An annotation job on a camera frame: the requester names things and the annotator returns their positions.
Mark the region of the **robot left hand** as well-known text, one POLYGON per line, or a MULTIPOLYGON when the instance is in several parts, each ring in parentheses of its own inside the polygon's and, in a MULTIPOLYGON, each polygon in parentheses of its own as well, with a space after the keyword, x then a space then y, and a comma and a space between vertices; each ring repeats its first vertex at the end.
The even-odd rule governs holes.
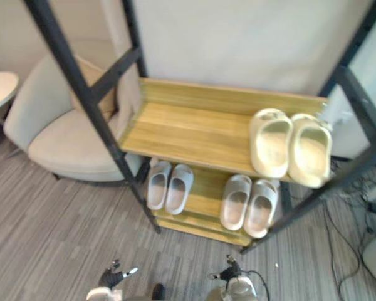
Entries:
POLYGON ((120 267, 120 260, 114 259, 112 261, 112 265, 107 268, 101 275, 98 286, 99 287, 107 287, 110 290, 120 284, 125 278, 132 276, 134 273, 138 271, 137 267, 133 267, 131 270, 127 272, 119 271, 117 269, 120 267))

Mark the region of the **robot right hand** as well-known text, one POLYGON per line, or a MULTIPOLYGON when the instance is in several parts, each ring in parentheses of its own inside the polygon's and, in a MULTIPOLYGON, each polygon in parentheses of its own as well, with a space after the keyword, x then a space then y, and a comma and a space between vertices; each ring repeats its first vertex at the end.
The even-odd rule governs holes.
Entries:
POLYGON ((226 255, 227 264, 229 265, 225 270, 217 273, 208 274, 208 278, 211 280, 222 280, 225 282, 230 281, 234 277, 241 275, 241 267, 239 263, 232 255, 226 255))

